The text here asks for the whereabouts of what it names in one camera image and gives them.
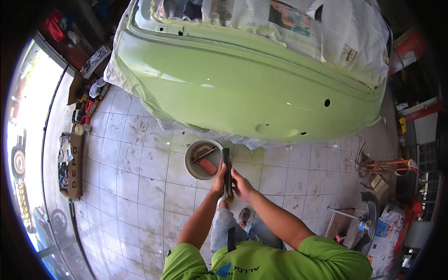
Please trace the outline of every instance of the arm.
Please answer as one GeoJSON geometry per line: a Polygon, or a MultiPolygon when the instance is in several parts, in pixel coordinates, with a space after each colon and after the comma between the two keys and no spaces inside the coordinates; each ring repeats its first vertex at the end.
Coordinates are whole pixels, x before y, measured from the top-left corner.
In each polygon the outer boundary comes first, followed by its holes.
{"type": "Polygon", "coordinates": [[[220,161],[220,166],[216,174],[213,186],[205,196],[199,208],[188,220],[187,224],[181,230],[177,244],[190,243],[200,249],[210,231],[211,222],[215,215],[216,204],[223,194],[224,173],[226,165],[220,161]]]}
{"type": "Polygon", "coordinates": [[[238,197],[254,208],[263,222],[278,238],[298,250],[302,241],[314,235],[296,216],[278,207],[256,191],[249,181],[235,169],[231,170],[231,174],[235,180],[235,192],[238,197]]]}

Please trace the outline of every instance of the cardboard box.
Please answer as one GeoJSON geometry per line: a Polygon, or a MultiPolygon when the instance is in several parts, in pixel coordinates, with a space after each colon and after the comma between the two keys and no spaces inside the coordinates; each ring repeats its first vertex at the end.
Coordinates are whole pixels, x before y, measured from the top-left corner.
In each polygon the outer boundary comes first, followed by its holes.
{"type": "Polygon", "coordinates": [[[84,148],[84,136],[70,134],[70,149],[73,160],[69,162],[68,166],[68,185],[69,189],[59,188],[59,191],[70,199],[75,199],[82,196],[82,150],[84,148]]]}

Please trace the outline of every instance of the shoe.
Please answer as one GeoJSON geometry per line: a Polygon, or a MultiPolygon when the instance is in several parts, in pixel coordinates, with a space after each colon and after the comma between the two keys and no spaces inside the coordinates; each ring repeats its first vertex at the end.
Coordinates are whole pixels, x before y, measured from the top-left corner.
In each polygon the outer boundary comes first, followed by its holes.
{"type": "Polygon", "coordinates": [[[244,224],[247,224],[247,220],[250,217],[250,209],[249,208],[243,208],[241,210],[240,214],[238,215],[238,223],[243,222],[244,224]]]}

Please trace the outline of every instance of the red cloth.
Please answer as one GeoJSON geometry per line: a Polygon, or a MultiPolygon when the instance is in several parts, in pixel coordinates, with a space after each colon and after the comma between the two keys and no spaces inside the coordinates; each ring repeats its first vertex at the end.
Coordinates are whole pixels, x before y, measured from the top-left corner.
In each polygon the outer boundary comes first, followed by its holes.
{"type": "Polygon", "coordinates": [[[53,9],[48,17],[43,22],[40,32],[50,33],[56,42],[61,41],[65,37],[65,33],[59,27],[58,22],[64,17],[64,15],[58,9],[53,9]]]}

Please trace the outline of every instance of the paint can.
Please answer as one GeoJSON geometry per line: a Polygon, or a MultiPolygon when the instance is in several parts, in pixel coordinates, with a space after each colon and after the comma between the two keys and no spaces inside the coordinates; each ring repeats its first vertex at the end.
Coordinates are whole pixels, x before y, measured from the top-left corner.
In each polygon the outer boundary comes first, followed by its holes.
{"type": "Polygon", "coordinates": [[[360,231],[367,231],[370,228],[371,224],[372,224],[371,220],[362,219],[361,222],[359,222],[358,229],[360,231]]]}

